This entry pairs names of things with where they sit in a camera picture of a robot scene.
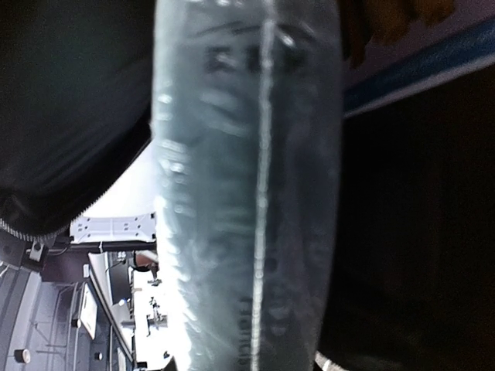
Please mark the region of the grey notebook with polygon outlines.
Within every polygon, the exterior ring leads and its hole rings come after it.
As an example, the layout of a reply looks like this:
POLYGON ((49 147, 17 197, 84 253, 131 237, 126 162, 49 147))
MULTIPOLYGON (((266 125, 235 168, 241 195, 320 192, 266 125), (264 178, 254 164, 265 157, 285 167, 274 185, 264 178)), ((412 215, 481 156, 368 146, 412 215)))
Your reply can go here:
POLYGON ((179 370, 311 370, 336 239, 334 1, 159 1, 157 249, 179 370))

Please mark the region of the black student bag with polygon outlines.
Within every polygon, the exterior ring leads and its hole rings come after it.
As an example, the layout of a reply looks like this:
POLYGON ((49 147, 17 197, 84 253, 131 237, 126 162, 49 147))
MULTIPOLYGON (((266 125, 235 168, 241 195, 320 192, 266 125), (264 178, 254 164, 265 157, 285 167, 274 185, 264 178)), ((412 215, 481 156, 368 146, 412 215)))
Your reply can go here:
MULTIPOLYGON (((153 145, 159 1, 1 3, 1 230, 56 237, 153 145)), ((334 1, 342 127, 317 346, 346 370, 494 368, 494 68, 345 117, 343 68, 454 1, 334 1)))

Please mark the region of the dog picture book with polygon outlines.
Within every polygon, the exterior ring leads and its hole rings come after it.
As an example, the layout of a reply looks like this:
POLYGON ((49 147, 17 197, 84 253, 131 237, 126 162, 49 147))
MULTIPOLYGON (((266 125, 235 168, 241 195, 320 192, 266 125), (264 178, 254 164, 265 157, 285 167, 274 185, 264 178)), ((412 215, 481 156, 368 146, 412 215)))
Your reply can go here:
POLYGON ((437 26, 414 22, 391 46, 371 42, 364 62, 345 68, 343 111, 352 117, 494 64, 494 3, 457 1, 437 26))

